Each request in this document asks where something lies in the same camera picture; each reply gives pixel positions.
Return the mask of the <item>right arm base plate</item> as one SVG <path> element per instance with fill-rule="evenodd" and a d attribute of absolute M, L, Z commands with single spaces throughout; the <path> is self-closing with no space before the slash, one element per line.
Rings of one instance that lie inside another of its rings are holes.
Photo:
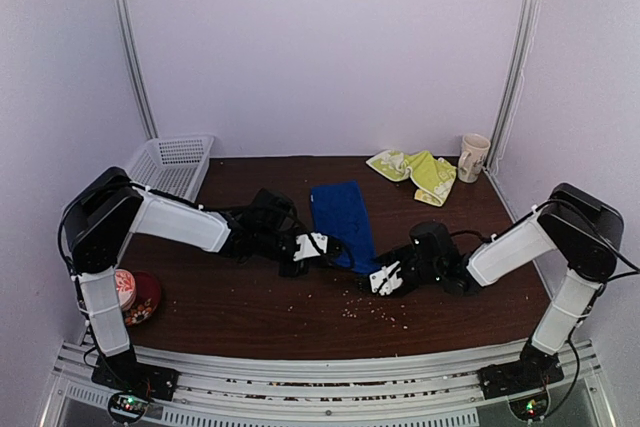
<path fill-rule="evenodd" d="M 486 400 L 541 390 L 564 378 L 557 361 L 546 369 L 518 360 L 492 364 L 478 371 L 479 384 Z"/>

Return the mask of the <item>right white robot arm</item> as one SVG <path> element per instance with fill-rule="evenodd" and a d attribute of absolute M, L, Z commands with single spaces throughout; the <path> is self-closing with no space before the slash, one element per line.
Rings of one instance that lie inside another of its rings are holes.
<path fill-rule="evenodd" d="M 457 233 L 441 222 L 411 228 L 406 245 L 375 259 L 368 290 L 387 297 L 437 284 L 468 296 L 497 284 L 530 263 L 551 257 L 563 264 L 546 310 L 516 360 L 479 370 L 491 387 L 536 388 L 562 378 L 559 352 L 588 317 L 621 260 L 624 220 L 618 210 L 587 192 L 561 183 L 505 231 L 481 239 L 464 253 Z"/>

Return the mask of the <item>blue towel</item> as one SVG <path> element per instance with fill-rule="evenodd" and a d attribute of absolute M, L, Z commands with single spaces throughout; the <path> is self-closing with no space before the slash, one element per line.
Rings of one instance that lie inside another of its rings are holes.
<path fill-rule="evenodd" d="M 314 231 L 346 243 L 355 258 L 355 267 L 341 267 L 368 275 L 378 269 L 368 211 L 356 181 L 311 188 Z"/>

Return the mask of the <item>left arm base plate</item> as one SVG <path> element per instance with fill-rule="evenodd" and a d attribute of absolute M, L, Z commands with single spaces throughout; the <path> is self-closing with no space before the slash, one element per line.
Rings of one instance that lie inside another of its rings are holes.
<path fill-rule="evenodd" d="M 163 401 L 173 399 L 178 378 L 179 372 L 172 368 L 114 358 L 99 359 L 91 375 L 95 384 Z"/>

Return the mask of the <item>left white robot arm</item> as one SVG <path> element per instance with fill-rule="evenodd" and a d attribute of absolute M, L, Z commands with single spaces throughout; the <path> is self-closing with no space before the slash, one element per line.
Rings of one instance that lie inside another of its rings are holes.
<path fill-rule="evenodd" d="M 150 388 L 155 374 L 137 359 L 120 307 L 115 273 L 134 237 L 158 238 L 234 260 L 276 262 L 282 277 L 318 258 L 336 265 L 350 252 L 311 231 L 285 195 L 262 188 L 247 205 L 207 208 L 134 182 L 119 167 L 98 176 L 64 209 L 57 247 L 98 353 L 94 369 L 123 391 Z"/>

